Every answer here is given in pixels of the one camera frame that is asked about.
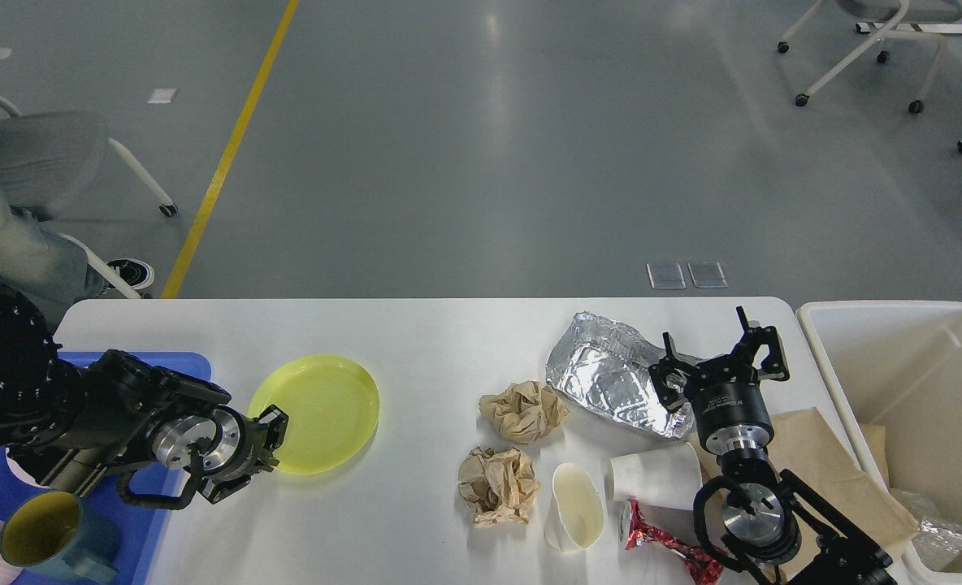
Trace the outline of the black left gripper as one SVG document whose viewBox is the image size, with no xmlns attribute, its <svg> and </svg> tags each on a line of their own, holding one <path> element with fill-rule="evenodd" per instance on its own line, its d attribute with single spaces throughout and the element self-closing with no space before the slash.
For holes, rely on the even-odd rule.
<svg viewBox="0 0 962 585">
<path fill-rule="evenodd" d="M 168 469 L 193 470 L 190 445 L 201 457 L 197 491 L 211 504 L 246 488 L 257 473 L 278 466 L 289 416 L 269 405 L 255 418 L 220 406 L 210 416 L 185 415 L 162 423 L 153 433 L 153 455 Z"/>
</svg>

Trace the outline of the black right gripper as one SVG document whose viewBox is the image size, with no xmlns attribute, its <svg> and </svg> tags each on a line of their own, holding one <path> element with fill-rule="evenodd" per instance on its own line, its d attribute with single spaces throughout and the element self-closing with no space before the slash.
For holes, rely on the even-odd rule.
<svg viewBox="0 0 962 585">
<path fill-rule="evenodd" d="M 751 321 L 739 305 L 743 333 L 737 359 L 716 357 L 692 363 L 681 359 L 669 332 L 662 334 L 665 355 L 648 368 L 653 389 L 667 412 L 691 404 L 701 448 L 712 454 L 735 449 L 765 451 L 774 437 L 760 384 L 791 377 L 775 326 Z"/>
</svg>

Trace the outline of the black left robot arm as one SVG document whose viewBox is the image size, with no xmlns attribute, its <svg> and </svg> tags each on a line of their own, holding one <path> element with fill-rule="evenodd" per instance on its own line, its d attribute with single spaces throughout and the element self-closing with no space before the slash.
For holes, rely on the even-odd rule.
<svg viewBox="0 0 962 585">
<path fill-rule="evenodd" d="M 44 488 L 87 496 L 116 477 L 128 506 L 216 504 L 278 466 L 288 415 L 229 407 L 220 386 L 108 349 L 65 362 L 41 312 L 0 292 L 0 447 Z"/>
</svg>

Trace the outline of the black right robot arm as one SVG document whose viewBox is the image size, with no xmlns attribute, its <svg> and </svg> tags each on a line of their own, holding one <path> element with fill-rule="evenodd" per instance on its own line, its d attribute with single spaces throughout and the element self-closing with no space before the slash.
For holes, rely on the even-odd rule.
<svg viewBox="0 0 962 585">
<path fill-rule="evenodd" d="M 775 432 L 761 384 L 789 380 L 788 362 L 777 328 L 749 321 L 742 306 L 736 312 L 742 334 L 729 353 L 702 362 L 684 357 L 666 332 L 664 354 L 648 368 L 667 411 L 691 409 L 699 445 L 719 467 L 693 500 L 700 547 L 760 584 L 893 584 L 886 549 L 797 474 L 770 461 Z M 817 552 L 785 578 L 783 564 L 803 544 L 801 526 L 814 531 Z"/>
</svg>

